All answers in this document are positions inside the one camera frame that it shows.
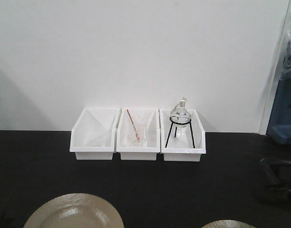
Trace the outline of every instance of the white plastic tray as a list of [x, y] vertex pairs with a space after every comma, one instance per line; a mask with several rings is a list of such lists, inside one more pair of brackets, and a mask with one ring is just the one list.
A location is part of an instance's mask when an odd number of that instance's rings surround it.
[[[142, 124], [147, 129], [147, 140], [142, 146], [133, 145], [128, 134], [133, 126], [127, 113], [129, 110], [135, 124]], [[160, 128], [158, 109], [123, 108], [117, 129], [117, 152], [122, 160], [156, 160], [160, 152]]]
[[70, 152], [77, 160], [111, 160], [115, 151], [118, 108], [85, 108], [71, 131]]
[[195, 148], [193, 148], [191, 131], [187, 125], [179, 137], [174, 137], [175, 126], [173, 126], [167, 148], [167, 141], [171, 121], [169, 120], [170, 109], [160, 109], [161, 124], [161, 152], [165, 161], [199, 162], [202, 154], [206, 153], [205, 131], [195, 109], [188, 110], [192, 114], [192, 128]]

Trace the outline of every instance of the silver plate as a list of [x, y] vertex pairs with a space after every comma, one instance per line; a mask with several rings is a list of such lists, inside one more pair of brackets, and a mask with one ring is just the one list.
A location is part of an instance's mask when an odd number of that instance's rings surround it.
[[73, 193], [42, 205], [24, 228], [124, 228], [124, 225], [117, 210], [106, 200]]
[[219, 220], [211, 222], [202, 228], [255, 228], [255, 227], [235, 220]]

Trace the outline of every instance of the black tripod stand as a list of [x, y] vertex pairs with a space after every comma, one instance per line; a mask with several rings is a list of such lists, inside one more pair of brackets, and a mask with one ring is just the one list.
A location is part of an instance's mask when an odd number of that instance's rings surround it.
[[171, 125], [170, 125], [169, 135], [168, 135], [168, 139], [166, 140], [165, 148], [168, 146], [168, 143], [169, 143], [169, 136], [170, 136], [170, 133], [171, 133], [171, 131], [172, 131], [173, 124], [177, 124], [177, 125], [187, 125], [187, 124], [189, 124], [189, 127], [190, 127], [190, 129], [191, 129], [191, 135], [192, 135], [193, 147], [195, 148], [194, 135], [193, 135], [193, 129], [192, 129], [192, 120], [190, 120], [190, 121], [187, 122], [187, 123], [177, 123], [177, 122], [172, 121], [171, 118], [169, 118], [169, 120], [170, 120], [172, 123], [171, 123]]

